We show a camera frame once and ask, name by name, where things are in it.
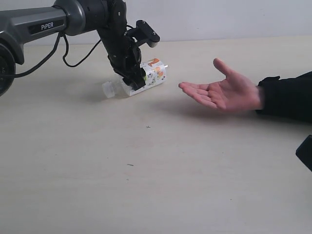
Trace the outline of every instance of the black sleeve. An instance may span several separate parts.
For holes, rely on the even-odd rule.
[[[264,98],[258,114],[312,122],[312,72],[289,79],[268,77],[258,86]]]

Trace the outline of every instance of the palm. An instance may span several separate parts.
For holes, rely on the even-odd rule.
[[[194,100],[210,108],[224,112],[258,109],[259,90],[245,76],[233,71],[218,59],[215,67],[226,78],[211,84],[181,83],[180,88]]]

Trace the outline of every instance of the white bottle cap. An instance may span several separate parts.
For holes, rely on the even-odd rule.
[[[102,84],[103,87],[103,92],[107,98],[113,98],[115,97],[115,91],[114,91],[114,86],[111,81],[105,82]]]

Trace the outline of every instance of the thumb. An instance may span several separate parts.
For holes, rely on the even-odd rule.
[[[214,67],[218,69],[219,72],[221,72],[222,74],[226,76],[228,76],[229,74],[233,72],[229,66],[227,66],[223,61],[221,61],[218,58],[214,59]]]

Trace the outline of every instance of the black cable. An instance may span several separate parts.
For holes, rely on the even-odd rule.
[[[68,62],[66,61],[66,57],[68,55],[68,52],[69,52],[69,43],[68,43],[68,40],[67,40],[67,37],[66,35],[63,36],[64,37],[64,40],[65,40],[65,44],[66,44],[66,52],[65,52],[65,55],[63,56],[63,61],[64,63],[68,66],[68,67],[78,67],[80,64],[82,64],[91,54],[92,52],[95,50],[95,48],[101,43],[101,40],[99,40],[95,46],[92,48],[92,50],[88,53],[88,55],[86,57],[84,57],[83,60],[81,60],[79,63],[77,63],[76,65],[70,65],[68,64]]]
[[[47,57],[45,57],[40,63],[38,63],[36,66],[34,66],[32,69],[26,71],[26,72],[23,72],[23,73],[20,73],[20,74],[15,74],[15,75],[0,75],[0,78],[21,78],[21,77],[25,77],[31,73],[33,73],[34,71],[36,71],[37,69],[39,69],[43,64],[46,63],[47,60],[49,60],[53,54],[56,52],[57,48],[58,48],[58,45],[59,45],[59,40],[60,38],[63,37],[63,33],[58,33],[58,37],[57,37],[57,40],[54,44],[54,47],[53,47],[53,50],[48,54]]]

